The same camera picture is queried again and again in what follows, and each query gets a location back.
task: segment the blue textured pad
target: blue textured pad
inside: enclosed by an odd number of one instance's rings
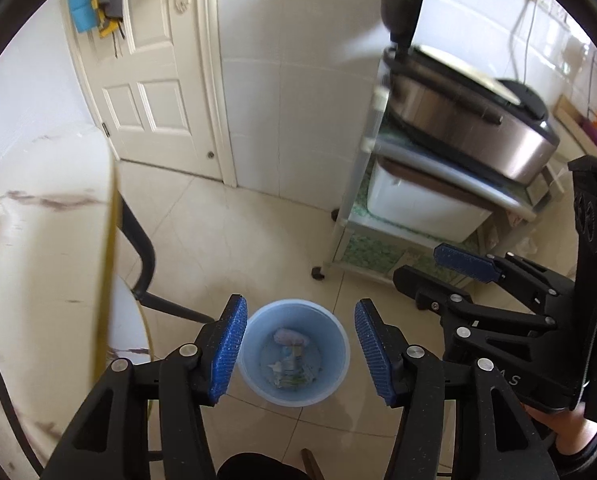
[[[396,402],[396,393],[392,385],[392,367],[361,301],[356,304],[354,310],[354,325],[376,393],[385,399],[387,406],[391,406]]]
[[[434,261],[483,283],[497,282],[501,277],[501,271],[489,258],[476,256],[449,244],[441,244],[434,249]]]
[[[212,383],[209,396],[214,403],[218,402],[218,399],[227,391],[246,326],[247,301],[240,297],[212,361]]]

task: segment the wall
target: wall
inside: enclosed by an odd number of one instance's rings
[[[59,0],[48,0],[0,56],[0,158],[16,140],[92,122],[69,55]]]
[[[380,0],[218,0],[227,118],[238,184],[324,209],[339,205],[389,35]],[[486,73],[523,79],[533,4],[424,0],[414,42]],[[540,8],[527,83],[548,105],[587,108],[591,54]],[[564,61],[576,65],[566,76]],[[591,91],[597,108],[597,69]]]

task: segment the door panel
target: door panel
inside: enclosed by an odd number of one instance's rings
[[[94,101],[121,158],[221,178],[195,6],[125,0],[123,30],[78,34]]]

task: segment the cart wheel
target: cart wheel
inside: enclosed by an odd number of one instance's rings
[[[312,278],[317,282],[322,282],[325,279],[325,275],[321,272],[321,267],[312,267]]]

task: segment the person's arm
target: person's arm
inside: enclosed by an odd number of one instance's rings
[[[560,478],[597,480],[597,422],[584,417],[585,406],[548,415],[526,406],[527,412],[556,434],[549,453]]]

